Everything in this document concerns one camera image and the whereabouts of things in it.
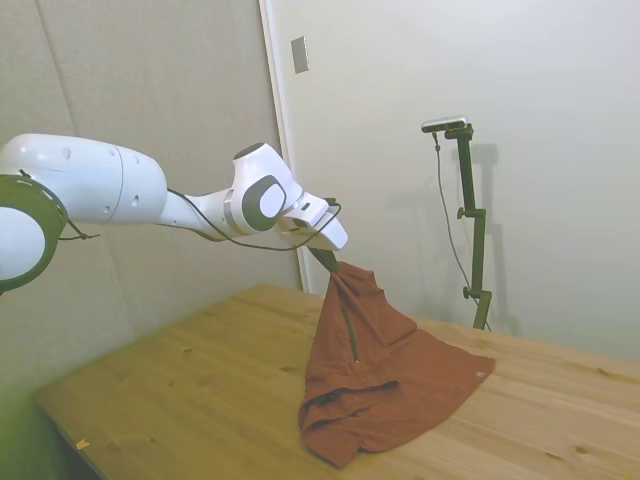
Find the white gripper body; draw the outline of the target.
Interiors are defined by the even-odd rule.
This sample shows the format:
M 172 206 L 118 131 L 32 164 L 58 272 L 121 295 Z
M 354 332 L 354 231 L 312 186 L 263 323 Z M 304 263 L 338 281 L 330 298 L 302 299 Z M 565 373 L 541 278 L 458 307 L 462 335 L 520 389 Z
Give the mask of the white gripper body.
M 345 247 L 348 235 L 334 212 L 292 210 L 280 217 L 277 226 L 290 245 L 339 251 Z

